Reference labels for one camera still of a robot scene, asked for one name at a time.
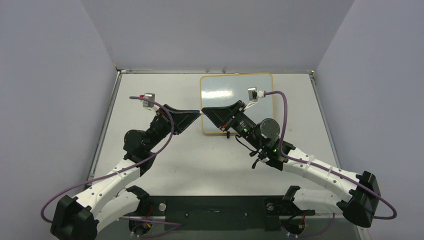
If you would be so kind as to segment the yellow framed whiteboard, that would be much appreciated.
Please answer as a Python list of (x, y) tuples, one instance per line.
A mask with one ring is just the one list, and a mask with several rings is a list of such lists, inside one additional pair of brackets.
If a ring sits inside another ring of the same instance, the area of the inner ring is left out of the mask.
[[(249, 103), (248, 89), (256, 87), (258, 91), (271, 92), (274, 79), (271, 73), (240, 73), (206, 75), (200, 78), (200, 106), (225, 107), (241, 100)], [(258, 103), (245, 111), (255, 123), (265, 118), (274, 118), (273, 97), (259, 98)]]

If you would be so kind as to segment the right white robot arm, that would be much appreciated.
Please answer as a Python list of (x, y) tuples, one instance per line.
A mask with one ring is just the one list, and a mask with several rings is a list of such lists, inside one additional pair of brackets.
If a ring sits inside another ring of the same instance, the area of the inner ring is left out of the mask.
[(374, 174), (345, 171), (303, 152), (282, 140), (280, 125), (273, 118), (256, 123), (245, 114), (242, 101), (229, 106), (203, 107), (202, 113), (221, 131), (234, 130), (257, 152), (257, 160), (282, 172), (301, 176), (323, 190), (302, 190), (282, 199), (283, 209), (294, 214), (298, 210), (323, 210), (343, 217), (354, 225), (369, 228), (381, 200)]

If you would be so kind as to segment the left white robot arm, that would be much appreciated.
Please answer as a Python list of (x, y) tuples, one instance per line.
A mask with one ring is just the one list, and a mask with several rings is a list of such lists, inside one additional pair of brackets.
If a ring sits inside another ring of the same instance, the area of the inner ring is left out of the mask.
[(144, 175), (158, 155), (153, 148), (163, 139), (181, 134), (201, 116), (200, 110), (178, 110), (167, 104), (155, 111), (146, 130), (129, 130), (124, 135), (125, 155), (95, 184), (57, 203), (50, 233), (59, 240), (94, 240), (107, 225), (134, 212), (143, 215), (149, 209), (148, 193), (132, 186), (123, 196), (116, 194)]

